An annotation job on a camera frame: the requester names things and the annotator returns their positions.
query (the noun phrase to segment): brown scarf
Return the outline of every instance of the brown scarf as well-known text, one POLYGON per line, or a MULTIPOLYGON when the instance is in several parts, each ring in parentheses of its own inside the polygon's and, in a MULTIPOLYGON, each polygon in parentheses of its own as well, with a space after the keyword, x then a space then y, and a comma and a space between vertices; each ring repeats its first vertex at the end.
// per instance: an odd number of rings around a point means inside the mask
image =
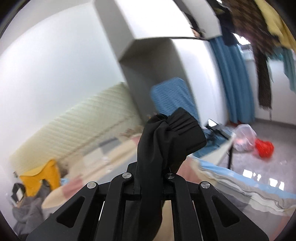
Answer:
POLYGON ((231 10, 236 33, 252 44, 258 76, 260 107, 271 109, 271 87, 266 54, 272 54, 276 38, 267 30, 263 15, 254 0, 223 0, 231 10))

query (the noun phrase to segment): plastic bag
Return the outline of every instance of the plastic bag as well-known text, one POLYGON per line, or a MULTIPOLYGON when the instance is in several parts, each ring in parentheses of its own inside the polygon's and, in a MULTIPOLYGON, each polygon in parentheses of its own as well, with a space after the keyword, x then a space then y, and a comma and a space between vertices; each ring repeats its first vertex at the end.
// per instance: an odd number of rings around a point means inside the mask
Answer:
POLYGON ((261 158, 270 158, 274 152, 274 146, 269 141, 256 139, 255 147, 258 150, 258 154, 261 158))
POLYGON ((250 151, 255 147, 256 132, 248 124, 241 124, 234 130, 236 137, 233 147, 238 151, 250 151))

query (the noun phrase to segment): triangular cutout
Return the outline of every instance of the triangular cutout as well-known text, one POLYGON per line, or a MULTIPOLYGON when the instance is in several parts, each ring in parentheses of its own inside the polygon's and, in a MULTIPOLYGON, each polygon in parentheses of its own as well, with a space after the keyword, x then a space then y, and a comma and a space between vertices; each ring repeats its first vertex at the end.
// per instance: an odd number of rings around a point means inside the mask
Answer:
POLYGON ((212 200, 223 227, 227 228, 239 222, 239 217, 236 216, 234 212, 228 206, 226 206, 217 196, 213 196, 212 200))
POLYGON ((72 228, 76 222, 84 200, 84 197, 79 197, 71 206, 69 206, 57 217, 57 222, 65 225, 68 228, 72 228))

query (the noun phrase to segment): red plastic bag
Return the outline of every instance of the red plastic bag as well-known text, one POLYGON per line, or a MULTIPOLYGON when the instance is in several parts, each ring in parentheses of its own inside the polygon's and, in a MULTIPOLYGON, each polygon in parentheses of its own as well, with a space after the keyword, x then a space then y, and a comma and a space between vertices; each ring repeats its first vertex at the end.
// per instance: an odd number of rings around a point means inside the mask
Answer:
POLYGON ((262 158, 270 158, 274 152, 274 146, 269 141, 262 141, 260 139, 255 140, 255 148, 258 150, 258 154, 262 158))

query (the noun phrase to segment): yellow hanging garment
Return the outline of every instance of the yellow hanging garment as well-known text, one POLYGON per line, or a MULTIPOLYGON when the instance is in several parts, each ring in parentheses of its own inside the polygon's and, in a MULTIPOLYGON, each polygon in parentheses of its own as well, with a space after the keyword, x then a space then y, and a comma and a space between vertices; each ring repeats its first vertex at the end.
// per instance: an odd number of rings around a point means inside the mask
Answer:
POLYGON ((20 175, 27 196, 35 196, 41 186, 41 180, 45 179, 51 190, 60 186, 60 173, 55 160, 50 160, 46 164, 34 168, 20 175))
POLYGON ((281 45, 296 53, 296 41, 277 11, 265 0, 255 0, 267 24, 268 31, 279 37, 281 45))

